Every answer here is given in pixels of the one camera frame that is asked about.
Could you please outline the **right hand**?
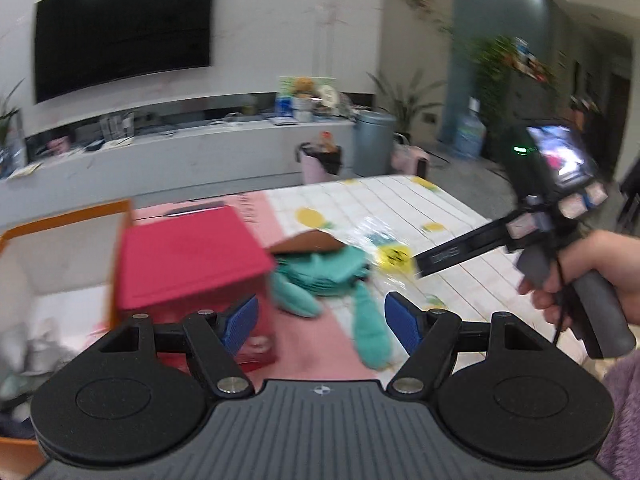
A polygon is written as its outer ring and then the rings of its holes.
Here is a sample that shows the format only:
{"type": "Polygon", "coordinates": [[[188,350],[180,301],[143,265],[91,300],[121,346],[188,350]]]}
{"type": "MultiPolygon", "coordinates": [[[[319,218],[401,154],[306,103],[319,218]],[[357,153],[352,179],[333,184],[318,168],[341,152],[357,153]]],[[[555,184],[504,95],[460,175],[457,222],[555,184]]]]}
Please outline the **right hand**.
{"type": "MultiPolygon", "coordinates": [[[[565,281],[572,282],[589,271],[598,271],[615,288],[627,322],[639,324],[640,240],[638,237],[595,230],[570,244],[559,253],[565,281]]],[[[541,287],[523,278],[518,285],[520,295],[530,294],[535,309],[552,324],[559,323],[561,307],[554,296],[560,291],[560,278],[555,264],[541,287]]]]}

